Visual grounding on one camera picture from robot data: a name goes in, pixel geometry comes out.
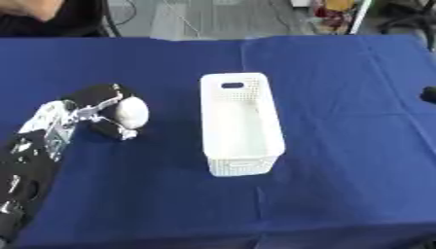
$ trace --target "white box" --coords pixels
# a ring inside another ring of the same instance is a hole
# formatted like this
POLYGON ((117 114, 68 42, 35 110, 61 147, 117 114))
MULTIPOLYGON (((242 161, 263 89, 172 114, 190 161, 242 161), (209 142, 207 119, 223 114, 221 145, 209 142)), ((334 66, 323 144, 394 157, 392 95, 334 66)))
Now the white box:
POLYGON ((200 81, 203 150, 214 176, 269 172, 285 151, 268 79, 213 74, 200 81))
POLYGON ((293 7, 308 7, 311 0, 290 0, 293 7))

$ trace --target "blue tablecloth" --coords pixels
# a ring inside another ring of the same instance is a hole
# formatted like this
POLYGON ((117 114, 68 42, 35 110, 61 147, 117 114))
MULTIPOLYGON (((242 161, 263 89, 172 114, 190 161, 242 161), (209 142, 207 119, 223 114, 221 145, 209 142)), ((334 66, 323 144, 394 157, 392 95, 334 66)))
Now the blue tablecloth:
POLYGON ((436 64, 408 36, 0 41, 0 138, 97 83, 135 89, 143 137, 82 128, 20 246, 391 248, 436 233, 436 64), (287 152, 271 173, 215 178, 199 79, 263 72, 287 152))

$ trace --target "wire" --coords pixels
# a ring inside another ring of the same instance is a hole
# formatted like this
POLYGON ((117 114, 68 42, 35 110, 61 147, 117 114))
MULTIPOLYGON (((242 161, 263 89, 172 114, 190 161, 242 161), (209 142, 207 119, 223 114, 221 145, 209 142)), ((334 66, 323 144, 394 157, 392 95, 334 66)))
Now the wire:
POLYGON ((138 9, 136 8, 136 5, 134 3, 131 0, 125 0, 125 1, 130 4, 131 10, 133 11, 133 13, 131 14, 131 16, 129 18, 127 18, 121 22, 115 23, 116 26, 124 25, 124 24, 130 22, 131 20, 136 18, 137 14, 138 14, 138 9))
POLYGON ((120 33, 120 30, 118 30, 117 25, 114 22, 114 19, 112 18, 111 10, 109 9, 109 0, 102 0, 102 7, 104 15, 106 16, 106 21, 109 29, 112 31, 112 33, 116 37, 123 37, 120 33))
POLYGON ((274 11, 275 19, 286 28, 287 34, 291 34, 292 32, 291 26, 289 25, 289 23, 287 23, 281 18, 280 12, 278 11, 276 5, 273 3, 273 0, 268 0, 268 4, 271 6, 272 10, 274 11))
POLYGON ((163 2, 166 4, 167 7, 169 7, 169 8, 174 12, 174 14, 175 14, 178 18, 182 19, 182 20, 185 22, 185 24, 186 24, 187 26, 189 26, 189 27, 190 27, 194 32, 196 32, 196 36, 197 36, 197 38, 201 38, 201 36, 200 36, 200 32, 199 32, 196 28, 194 28, 188 20, 186 20, 185 18, 183 18, 182 16, 180 16, 180 15, 177 13, 177 11, 174 9, 174 7, 172 7, 172 6, 168 3, 167 0, 163 0, 163 2))

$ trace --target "floor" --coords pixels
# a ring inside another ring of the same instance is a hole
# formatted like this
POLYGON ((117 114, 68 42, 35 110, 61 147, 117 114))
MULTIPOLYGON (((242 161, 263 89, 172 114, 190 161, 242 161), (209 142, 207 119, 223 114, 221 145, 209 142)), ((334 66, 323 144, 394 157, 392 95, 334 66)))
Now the floor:
MULTIPOLYGON (((124 36, 167 40, 245 39, 312 34, 306 12, 289 0, 131 0, 136 17, 119 28, 124 36)), ((112 0, 116 22, 133 15, 126 0, 112 0)))

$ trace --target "person's hand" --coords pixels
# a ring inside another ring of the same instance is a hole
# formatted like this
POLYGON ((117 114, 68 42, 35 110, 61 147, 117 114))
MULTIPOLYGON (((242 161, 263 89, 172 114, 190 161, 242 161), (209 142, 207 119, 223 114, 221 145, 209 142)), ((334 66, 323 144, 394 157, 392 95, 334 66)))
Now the person's hand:
POLYGON ((64 0, 0 0, 0 12, 31 16, 42 21, 54 18, 64 0))

